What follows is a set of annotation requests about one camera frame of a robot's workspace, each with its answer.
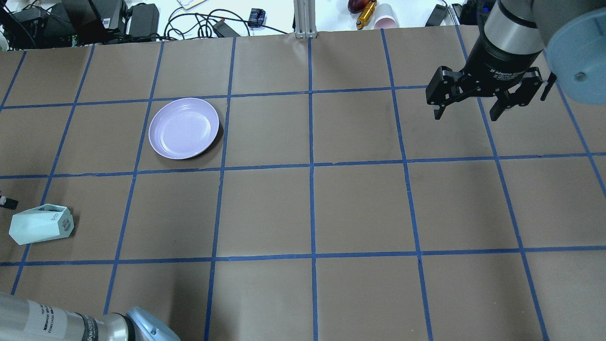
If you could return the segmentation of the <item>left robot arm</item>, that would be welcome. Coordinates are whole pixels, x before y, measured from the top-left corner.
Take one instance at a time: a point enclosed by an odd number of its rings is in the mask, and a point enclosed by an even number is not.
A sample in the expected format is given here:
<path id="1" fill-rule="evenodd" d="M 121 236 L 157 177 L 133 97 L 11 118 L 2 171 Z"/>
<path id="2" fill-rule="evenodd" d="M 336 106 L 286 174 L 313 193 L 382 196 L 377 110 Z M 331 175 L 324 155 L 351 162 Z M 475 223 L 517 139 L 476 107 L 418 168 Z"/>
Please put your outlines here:
<path id="1" fill-rule="evenodd" d="M 62 205 L 42 204 L 11 217 L 9 236 L 19 245 L 51 242 L 77 233 L 79 220 Z M 125 314 L 108 313 L 97 319 L 1 293 L 3 341 L 178 341 L 179 336 L 160 319 L 139 307 Z"/>

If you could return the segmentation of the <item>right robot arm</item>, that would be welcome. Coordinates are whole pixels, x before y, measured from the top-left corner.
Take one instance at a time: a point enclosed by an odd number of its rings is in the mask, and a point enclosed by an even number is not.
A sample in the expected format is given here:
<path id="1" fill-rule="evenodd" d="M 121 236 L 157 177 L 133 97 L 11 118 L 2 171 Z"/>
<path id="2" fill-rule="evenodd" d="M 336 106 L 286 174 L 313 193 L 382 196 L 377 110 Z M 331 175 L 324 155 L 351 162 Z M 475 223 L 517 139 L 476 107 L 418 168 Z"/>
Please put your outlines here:
<path id="1" fill-rule="evenodd" d="M 498 0 L 464 67 L 438 67 L 426 102 L 441 119 L 453 103 L 494 97 L 490 118 L 496 121 L 505 110 L 532 101 L 543 83 L 533 63 L 546 52 L 550 76 L 541 100 L 558 82 L 573 100 L 603 105 L 605 26 L 603 0 Z"/>

